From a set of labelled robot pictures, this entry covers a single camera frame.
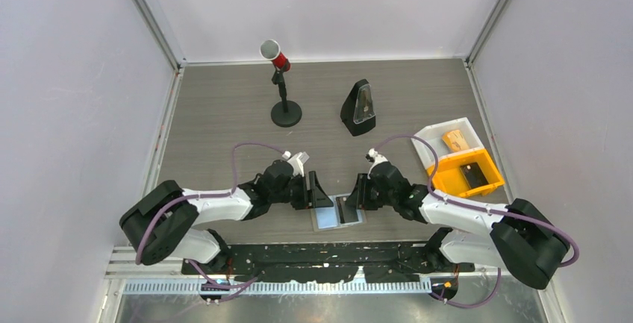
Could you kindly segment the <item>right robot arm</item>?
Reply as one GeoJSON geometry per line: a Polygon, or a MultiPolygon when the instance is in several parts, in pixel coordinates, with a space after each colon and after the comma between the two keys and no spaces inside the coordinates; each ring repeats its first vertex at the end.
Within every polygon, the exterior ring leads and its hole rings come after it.
{"type": "Polygon", "coordinates": [[[545,289],[566,265],[571,241],[530,202],[489,204],[412,184],[389,161],[360,174],[346,205],[359,210],[392,207],[403,219],[436,225],[416,260],[427,272],[459,264],[505,270],[533,289],[545,289]]]}

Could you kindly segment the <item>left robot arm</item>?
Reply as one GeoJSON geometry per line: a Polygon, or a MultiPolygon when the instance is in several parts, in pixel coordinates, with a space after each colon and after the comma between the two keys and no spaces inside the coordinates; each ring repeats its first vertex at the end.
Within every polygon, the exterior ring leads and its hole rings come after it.
{"type": "Polygon", "coordinates": [[[267,213],[274,204],[295,210],[332,207],[314,171],[301,163],[275,160],[235,191],[195,191],[167,180],[125,212],[119,226],[137,252],[138,265],[151,266],[168,257],[194,260],[212,274],[228,267],[223,239],[198,225],[230,220],[248,221],[267,213]]]}

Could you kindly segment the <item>grey card holder wallet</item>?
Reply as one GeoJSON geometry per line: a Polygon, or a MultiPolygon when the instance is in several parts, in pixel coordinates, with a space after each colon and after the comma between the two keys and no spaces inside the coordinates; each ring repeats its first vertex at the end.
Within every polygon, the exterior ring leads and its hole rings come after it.
{"type": "Polygon", "coordinates": [[[318,207],[311,213],[312,225],[315,232],[330,231],[362,225],[367,222],[362,210],[353,210],[346,204],[349,194],[330,195],[333,202],[331,207],[318,207]]]}

